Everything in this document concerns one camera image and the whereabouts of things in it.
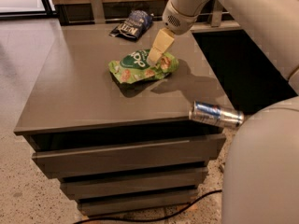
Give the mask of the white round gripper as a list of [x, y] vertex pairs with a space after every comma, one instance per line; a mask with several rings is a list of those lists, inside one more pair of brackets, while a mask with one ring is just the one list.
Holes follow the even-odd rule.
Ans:
[[172, 46], [175, 40], [174, 34], [183, 35], [188, 32], [196, 22], [199, 13], [200, 7], [195, 3], [169, 0], [163, 13], [163, 23], [166, 28], [160, 29], [156, 35], [147, 62], [159, 62], [163, 54]]

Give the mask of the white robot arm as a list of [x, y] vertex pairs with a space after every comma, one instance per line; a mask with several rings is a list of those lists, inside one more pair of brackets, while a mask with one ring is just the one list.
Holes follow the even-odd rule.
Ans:
[[[182, 35], [209, 0], [168, 0]], [[218, 0], [251, 44], [208, 38], [204, 53], [249, 118], [223, 171], [221, 224], [299, 224], [299, 0]]]

